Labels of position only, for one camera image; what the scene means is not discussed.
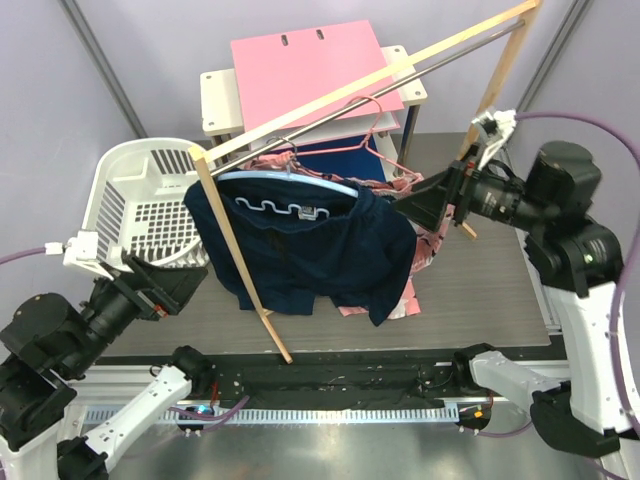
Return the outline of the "pink wire hanger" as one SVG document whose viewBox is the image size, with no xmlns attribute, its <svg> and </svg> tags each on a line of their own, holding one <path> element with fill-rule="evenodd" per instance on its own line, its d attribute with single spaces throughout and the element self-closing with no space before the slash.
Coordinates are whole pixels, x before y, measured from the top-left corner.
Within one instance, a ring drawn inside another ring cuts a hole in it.
<svg viewBox="0 0 640 480">
<path fill-rule="evenodd" d="M 379 121 L 384 113 L 390 112 L 385 112 L 381 106 L 377 105 L 371 112 L 364 115 L 373 114 L 375 116 L 375 119 Z M 390 180 L 393 174 L 398 175 L 403 171 L 413 171 L 404 164 L 403 160 L 399 158 L 398 152 L 396 151 L 396 148 L 391 139 L 391 132 L 384 136 L 379 136 L 373 131 L 368 131 L 367 133 L 363 134 L 364 139 L 359 144 L 360 147 L 365 148 L 381 159 L 381 164 L 383 166 L 386 181 Z M 354 147 L 312 151 L 312 154 L 325 154 L 349 150 L 354 150 Z"/>
</svg>

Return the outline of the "light blue plastic hanger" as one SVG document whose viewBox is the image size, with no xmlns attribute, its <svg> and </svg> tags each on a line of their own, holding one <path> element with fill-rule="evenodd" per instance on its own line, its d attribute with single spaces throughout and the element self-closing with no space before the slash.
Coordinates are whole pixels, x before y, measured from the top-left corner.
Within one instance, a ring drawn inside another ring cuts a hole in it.
<svg viewBox="0 0 640 480">
<path fill-rule="evenodd" d="M 244 180 L 265 180 L 265 181 L 277 181 L 297 183 L 301 185 L 310 185 L 320 189 L 333 191 L 335 193 L 357 199 L 359 193 L 357 190 L 344 186 L 342 184 L 333 183 L 329 180 L 322 178 L 305 176 L 302 174 L 293 173 L 291 170 L 291 160 L 287 160 L 285 163 L 284 172 L 266 171 L 266 170 L 243 170 L 234 171 L 230 173 L 223 173 L 218 176 L 218 182 L 223 181 L 244 181 Z M 297 213 L 298 218 L 306 221 L 315 221 L 321 214 L 324 214 L 326 218 L 329 218 L 331 213 L 326 208 L 318 206 L 303 206 L 296 203 L 290 203 L 286 209 L 280 209 L 273 201 L 269 199 L 263 199 L 256 206 L 252 205 L 245 197 L 238 196 L 235 198 L 235 203 L 238 205 L 244 205 L 247 209 L 256 212 L 266 212 L 270 209 L 273 213 L 279 215 L 290 216 L 294 212 Z"/>
</svg>

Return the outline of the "navy blue shorts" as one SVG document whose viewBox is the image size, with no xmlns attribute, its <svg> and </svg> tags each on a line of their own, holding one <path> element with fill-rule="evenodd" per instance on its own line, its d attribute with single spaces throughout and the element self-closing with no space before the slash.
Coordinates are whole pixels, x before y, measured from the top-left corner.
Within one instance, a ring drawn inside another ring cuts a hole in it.
<svg viewBox="0 0 640 480">
<path fill-rule="evenodd" d="M 287 315 L 310 315 L 317 297 L 337 307 L 360 307 L 381 325 L 405 289 L 416 249 L 410 222 L 386 199 L 359 184 L 357 199 L 310 185 L 244 180 L 215 181 L 262 305 Z M 326 208 L 315 221 L 256 212 L 235 203 L 263 199 Z"/>
</svg>

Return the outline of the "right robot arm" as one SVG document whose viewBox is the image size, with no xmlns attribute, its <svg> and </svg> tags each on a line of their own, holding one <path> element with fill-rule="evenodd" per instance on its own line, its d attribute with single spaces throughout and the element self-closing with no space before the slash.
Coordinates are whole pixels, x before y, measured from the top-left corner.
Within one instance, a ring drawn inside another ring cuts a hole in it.
<svg viewBox="0 0 640 480">
<path fill-rule="evenodd" d="M 427 230 L 475 214 L 524 233 L 525 254 L 556 304 L 570 376 L 543 376 L 484 343 L 455 354 L 451 380 L 465 395 L 499 394 L 529 415 L 549 447 L 592 459 L 635 437 L 627 413 L 639 402 L 636 392 L 617 389 L 628 368 L 611 358 L 618 335 L 610 307 L 623 258 L 615 234 L 588 213 L 601 176 L 591 153 L 571 142 L 544 144 L 526 178 L 473 145 L 393 204 Z"/>
</svg>

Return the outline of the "pink shark print shorts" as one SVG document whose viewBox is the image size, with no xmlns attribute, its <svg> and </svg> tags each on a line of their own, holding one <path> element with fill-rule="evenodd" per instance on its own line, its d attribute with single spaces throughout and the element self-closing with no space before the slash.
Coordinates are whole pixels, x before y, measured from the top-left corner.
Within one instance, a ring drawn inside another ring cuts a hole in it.
<svg viewBox="0 0 640 480">
<path fill-rule="evenodd" d="M 375 195 L 384 197 L 387 200 L 397 200 L 408 196 L 412 192 L 412 188 L 420 181 L 424 180 L 422 174 L 413 171 L 403 171 L 398 175 L 393 174 L 392 178 L 388 181 L 361 179 L 354 176 L 342 177 L 336 173 L 324 173 L 305 167 L 298 160 L 293 159 L 292 151 L 259 156 L 257 159 L 253 159 L 245 163 L 241 169 L 247 171 L 285 172 L 287 166 L 290 167 L 292 173 L 303 176 L 321 178 L 334 183 L 349 181 L 359 184 L 371 190 Z M 444 241 L 444 237 L 446 236 L 451 212 L 451 209 L 447 210 L 443 223 L 435 232 L 426 230 L 415 223 L 411 223 L 412 228 L 416 233 L 416 249 L 413 257 L 413 263 L 405 289 L 396 307 L 389 314 L 389 320 L 417 315 L 421 312 L 420 304 L 416 297 L 413 285 L 413 276 L 419 271 L 427 268 L 435 259 Z"/>
</svg>

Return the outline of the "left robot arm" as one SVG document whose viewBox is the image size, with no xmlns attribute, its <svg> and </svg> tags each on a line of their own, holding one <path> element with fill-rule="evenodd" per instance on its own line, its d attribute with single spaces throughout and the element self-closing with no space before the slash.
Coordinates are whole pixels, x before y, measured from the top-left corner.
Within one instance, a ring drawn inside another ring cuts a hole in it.
<svg viewBox="0 0 640 480">
<path fill-rule="evenodd" d="M 76 310 L 55 293 L 26 300 L 1 332 L 1 466 L 7 479 L 106 479 L 160 414 L 200 399 L 214 381 L 212 363 L 190 347 L 116 415 L 83 436 L 60 440 L 65 410 L 106 348 L 136 319 L 179 314 L 205 279 L 204 267 L 158 267 L 124 255 L 126 270 L 106 263 L 90 298 Z"/>
</svg>

